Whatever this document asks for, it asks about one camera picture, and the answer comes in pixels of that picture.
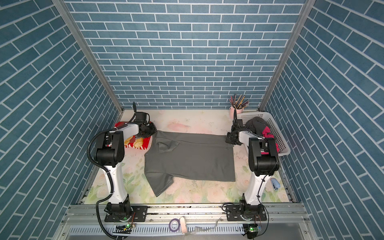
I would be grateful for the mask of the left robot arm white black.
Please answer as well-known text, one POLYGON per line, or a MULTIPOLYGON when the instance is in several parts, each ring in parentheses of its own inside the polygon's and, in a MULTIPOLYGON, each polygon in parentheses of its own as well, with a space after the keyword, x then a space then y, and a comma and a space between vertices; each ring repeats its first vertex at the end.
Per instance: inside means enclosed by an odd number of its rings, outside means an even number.
POLYGON ((105 212, 107 222, 127 222, 134 214, 124 186, 122 161, 125 157, 125 140, 129 137, 148 138, 156 133, 154 123, 119 122, 111 130, 96 136, 94 161, 106 174, 110 191, 105 212))

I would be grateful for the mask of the grey t shirt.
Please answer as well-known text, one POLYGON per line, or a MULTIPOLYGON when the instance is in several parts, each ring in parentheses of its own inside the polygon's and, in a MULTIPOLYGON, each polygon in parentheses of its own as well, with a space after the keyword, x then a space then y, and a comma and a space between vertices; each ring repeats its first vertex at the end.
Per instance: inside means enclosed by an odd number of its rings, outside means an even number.
POLYGON ((145 176, 156 197, 174 178, 234 182, 233 146, 224 135, 157 131, 145 153, 145 176))

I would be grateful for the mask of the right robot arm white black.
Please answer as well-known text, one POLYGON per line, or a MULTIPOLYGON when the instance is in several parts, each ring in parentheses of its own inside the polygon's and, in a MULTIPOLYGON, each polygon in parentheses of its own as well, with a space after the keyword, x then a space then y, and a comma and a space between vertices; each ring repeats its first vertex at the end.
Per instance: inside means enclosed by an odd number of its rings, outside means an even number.
POLYGON ((237 214, 245 221, 264 221, 267 217, 262 204, 262 195, 268 180, 280 168, 275 138, 269 133, 268 128, 260 136, 240 129, 228 132, 226 142, 232 145, 245 145, 252 172, 249 186, 239 202, 237 214))

